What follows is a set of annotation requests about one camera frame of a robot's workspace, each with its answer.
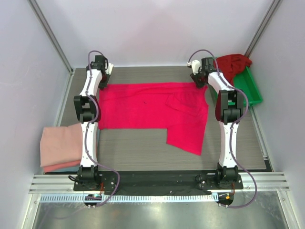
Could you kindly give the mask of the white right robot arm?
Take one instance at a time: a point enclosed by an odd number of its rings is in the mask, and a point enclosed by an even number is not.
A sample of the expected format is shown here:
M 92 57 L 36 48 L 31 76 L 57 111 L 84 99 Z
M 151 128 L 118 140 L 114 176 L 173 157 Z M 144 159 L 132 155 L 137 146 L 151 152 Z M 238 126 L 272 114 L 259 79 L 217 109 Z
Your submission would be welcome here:
M 244 115 L 243 91 L 234 88 L 219 70 L 217 61 L 203 58 L 188 61 L 191 78 L 198 88 L 211 86 L 217 92 L 215 118 L 221 130 L 221 152 L 214 175 L 200 174 L 196 177 L 201 190 L 242 188 L 239 164 L 236 158 L 236 140 L 239 123 Z

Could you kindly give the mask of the hot pink t shirt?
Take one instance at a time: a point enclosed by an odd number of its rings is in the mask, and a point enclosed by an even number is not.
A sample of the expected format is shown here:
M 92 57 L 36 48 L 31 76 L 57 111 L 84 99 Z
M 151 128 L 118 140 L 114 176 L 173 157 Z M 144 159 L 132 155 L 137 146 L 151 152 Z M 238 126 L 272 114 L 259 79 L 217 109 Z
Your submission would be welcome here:
M 201 155 L 209 106 L 194 83 L 110 84 L 100 90 L 100 129 L 165 129 L 166 143 Z

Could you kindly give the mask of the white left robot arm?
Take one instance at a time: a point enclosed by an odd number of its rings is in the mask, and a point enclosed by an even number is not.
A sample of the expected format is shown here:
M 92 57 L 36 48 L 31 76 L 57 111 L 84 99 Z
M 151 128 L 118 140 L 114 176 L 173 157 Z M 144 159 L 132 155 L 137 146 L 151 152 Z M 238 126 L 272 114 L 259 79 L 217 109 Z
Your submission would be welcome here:
M 95 191 L 101 186 L 97 164 L 97 132 L 101 111 L 97 94 L 100 88 L 107 85 L 113 70 L 113 64 L 100 51 L 90 51 L 87 61 L 85 84 L 73 99 L 82 133 L 81 162 L 74 179 L 75 191 Z

